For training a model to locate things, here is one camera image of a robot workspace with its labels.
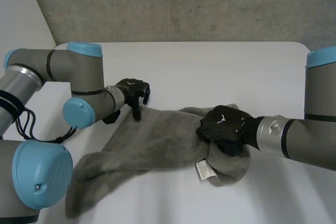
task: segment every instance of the light blue joint cap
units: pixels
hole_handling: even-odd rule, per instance
[[[5,62],[4,62],[4,68],[7,69],[8,68],[8,62],[9,62],[9,58],[12,56],[12,53],[14,53],[16,50],[19,49],[23,49],[23,48],[18,48],[18,49],[13,49],[11,51],[9,51],[6,56],[5,56]]]
[[[336,62],[336,47],[322,48],[307,55],[307,68],[314,68]]]
[[[72,170],[71,155],[62,145],[24,141],[12,162],[16,194],[31,209],[51,207],[65,195]]]
[[[67,49],[71,52],[75,52],[81,55],[87,55],[92,57],[103,57],[101,45],[86,42],[70,42]]]
[[[96,122],[96,114],[91,105],[81,98],[70,98],[63,106],[63,116],[76,129],[84,129]]]

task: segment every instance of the white wall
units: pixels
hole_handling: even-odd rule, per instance
[[[36,0],[0,0],[0,76],[15,48],[54,49],[55,41]]]

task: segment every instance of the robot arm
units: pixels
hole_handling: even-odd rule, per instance
[[[84,129],[103,120],[116,121],[124,104],[141,119],[139,97],[146,104],[150,87],[123,79],[104,87],[101,46],[70,42],[67,50],[12,50],[0,79],[0,136],[16,121],[25,104],[47,81],[70,82],[71,98],[63,115],[69,125]],[[0,223],[35,223],[39,211],[57,203],[71,181],[73,163],[60,144],[0,140]]]
[[[135,79],[128,82],[130,85],[123,81],[119,87],[105,88],[98,44],[70,42],[67,50],[17,49],[6,56],[5,69],[0,79],[0,135],[47,81],[70,82],[72,98],[64,104],[63,115],[76,129],[89,127],[119,111],[125,103],[134,103],[139,96],[150,93],[147,83]]]
[[[336,47],[307,56],[303,120],[247,120],[242,140],[270,154],[336,170]]]
[[[196,134],[235,156],[245,144],[302,163],[336,170],[336,47],[307,56],[305,117],[252,118],[244,111],[217,106],[201,120]]]

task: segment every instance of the black band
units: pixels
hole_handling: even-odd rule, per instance
[[[4,108],[9,114],[11,114],[11,116],[13,118],[13,123],[19,117],[19,112],[17,111],[17,109],[12,104],[10,104],[9,102],[7,102],[3,99],[0,99],[0,107]]]
[[[101,94],[104,93],[105,89],[100,89],[96,91],[85,91],[85,92],[79,92],[79,91],[71,91],[71,94],[74,95],[94,95],[94,94]]]
[[[25,109],[25,106],[18,97],[4,90],[0,90],[0,97],[5,98],[7,101],[11,102],[17,108],[19,115],[22,114],[23,110]]]
[[[8,217],[0,218],[1,224],[26,224],[33,223],[38,220],[38,215],[34,216],[25,216],[25,217]]]
[[[48,56],[47,56],[47,73],[49,75],[49,77],[51,78],[52,81],[56,81],[55,78],[52,76],[53,74],[51,73],[51,69],[50,69],[50,60],[51,60],[51,56],[53,55],[53,53],[56,50],[52,50],[49,52]]]
[[[15,63],[15,64],[12,64],[11,66],[20,66],[20,67],[29,69],[31,72],[33,72],[34,74],[37,75],[37,77],[41,80],[41,82],[42,82],[43,85],[44,85],[44,83],[46,83],[46,82],[44,81],[42,75],[40,75],[39,72],[37,72],[34,68],[31,68],[30,66],[27,66],[27,65],[24,65],[24,64],[21,64],[21,63]]]
[[[116,107],[116,100],[115,100],[114,96],[113,96],[107,89],[105,89],[105,91],[106,91],[108,94],[110,94],[111,97],[112,97],[112,100],[113,100],[113,103],[114,103],[114,107],[113,107],[113,111],[114,111],[114,110],[115,110],[115,107]]]
[[[282,150],[282,153],[284,154],[284,156],[288,159],[290,159],[290,157],[288,156],[287,145],[286,145],[287,133],[288,133],[289,127],[291,126],[291,124],[294,121],[295,121],[295,119],[291,119],[286,123],[285,127],[283,128],[283,132],[282,132],[282,136],[281,136],[281,150]]]
[[[305,114],[304,119],[315,120],[315,121],[323,121],[323,122],[336,122],[336,116],[331,116],[331,115]]]

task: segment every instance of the black cable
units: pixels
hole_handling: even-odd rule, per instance
[[[63,143],[65,140],[69,139],[70,137],[72,137],[76,130],[75,128],[71,127],[69,129],[69,131],[64,135],[64,136],[60,136],[58,138],[56,138],[55,140],[50,140],[50,141],[41,141],[41,140],[38,140],[34,137],[34,134],[33,134],[33,129],[34,129],[34,126],[35,126],[35,123],[36,123],[36,115],[35,113],[30,110],[30,109],[27,109],[25,108],[24,109],[25,112],[27,112],[27,121],[25,123],[25,126],[22,128],[22,125],[21,125],[21,120],[20,118],[17,118],[17,120],[15,121],[15,126],[16,126],[16,130],[17,132],[25,139],[25,140],[36,140],[36,141],[39,141],[39,142],[44,142],[44,143],[54,143],[54,144],[61,144]],[[26,134],[26,130],[27,130],[27,127],[29,125],[29,121],[30,121],[30,116],[33,118],[32,120],[32,123],[30,125],[30,128],[29,128],[29,135]]]

